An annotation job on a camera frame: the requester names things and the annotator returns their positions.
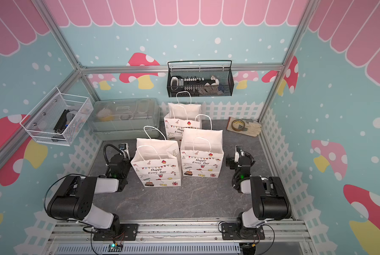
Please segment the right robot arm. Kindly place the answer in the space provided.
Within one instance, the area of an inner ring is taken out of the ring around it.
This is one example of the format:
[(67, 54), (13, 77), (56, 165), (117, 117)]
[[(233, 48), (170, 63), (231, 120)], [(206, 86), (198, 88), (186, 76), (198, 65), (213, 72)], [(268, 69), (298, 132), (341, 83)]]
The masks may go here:
[(224, 240), (264, 240), (263, 225), (292, 216), (292, 207), (281, 179), (277, 176), (252, 176), (254, 164), (254, 157), (244, 151), (242, 146), (236, 146), (234, 157), (226, 158), (226, 165), (235, 171), (231, 180), (233, 189), (250, 194), (252, 207), (241, 212), (235, 223), (218, 224)]

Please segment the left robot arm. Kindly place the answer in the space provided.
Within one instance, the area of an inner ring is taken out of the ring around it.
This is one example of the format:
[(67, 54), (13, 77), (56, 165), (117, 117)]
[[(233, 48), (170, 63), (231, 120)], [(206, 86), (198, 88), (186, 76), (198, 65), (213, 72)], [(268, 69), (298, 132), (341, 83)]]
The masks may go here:
[(84, 232), (93, 241), (111, 241), (114, 247), (122, 241), (136, 240), (138, 224), (122, 224), (119, 216), (93, 204), (96, 194), (122, 192), (128, 184), (131, 159), (128, 144), (119, 146), (105, 144), (104, 149), (113, 148), (116, 154), (104, 156), (107, 170), (99, 176), (68, 174), (62, 177), (59, 188), (49, 202), (44, 202), (44, 210), (49, 217), (58, 221), (82, 222)]

